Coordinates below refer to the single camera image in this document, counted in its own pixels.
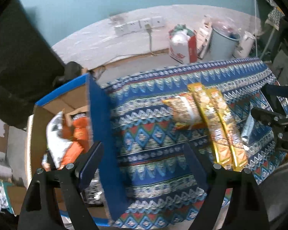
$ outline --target power outlet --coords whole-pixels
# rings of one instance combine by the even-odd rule
[[[140,25],[141,25],[142,30],[145,30],[146,24],[149,24],[152,27],[151,18],[145,18],[145,19],[140,20]]]
[[[165,22],[162,16],[153,17],[151,18],[151,21],[153,24],[152,27],[164,27],[165,26]]]
[[[128,30],[127,24],[121,24],[114,26],[114,31],[117,36],[123,36],[129,34],[130,31]]]
[[[139,32],[141,31],[141,26],[139,21],[128,22],[127,27],[129,32]]]

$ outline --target blue patterned fabric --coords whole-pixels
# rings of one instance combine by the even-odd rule
[[[211,153],[205,128],[174,130],[171,109],[162,103],[187,92],[187,84],[201,82],[217,87],[241,130],[250,103],[271,110],[260,92],[277,83],[271,70],[258,58],[180,65],[136,73],[103,86],[111,99],[111,124],[117,160],[128,196],[133,200],[115,226],[150,229],[196,216],[205,193],[197,186],[183,155],[190,140]],[[288,115],[288,102],[280,98]],[[255,123],[247,151],[247,167],[261,183],[285,157],[274,150],[271,128]],[[230,191],[223,205],[230,199]]]

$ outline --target trash can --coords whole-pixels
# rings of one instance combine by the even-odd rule
[[[227,37],[213,28],[210,42],[210,55],[212,60],[232,59],[239,41],[239,34],[232,34],[231,37]]]

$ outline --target red and white box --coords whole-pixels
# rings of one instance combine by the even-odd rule
[[[174,43],[172,31],[169,32],[169,55],[182,64],[190,64],[197,61],[196,32],[185,43]]]

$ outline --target gold wrapper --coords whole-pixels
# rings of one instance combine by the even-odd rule
[[[188,90],[192,92],[193,99],[209,129],[216,162],[223,167],[231,164],[232,156],[226,134],[205,87],[201,83],[194,83],[188,85]]]
[[[230,150],[233,156],[233,170],[241,171],[247,164],[247,157],[235,119],[230,113],[230,109],[228,108],[223,95],[219,90],[212,88],[208,89],[207,92],[211,96],[212,103],[214,104],[214,107],[221,119],[221,123],[230,144]]]
[[[180,94],[175,98],[162,100],[162,102],[172,108],[176,129],[192,129],[203,126],[203,120],[191,93]]]

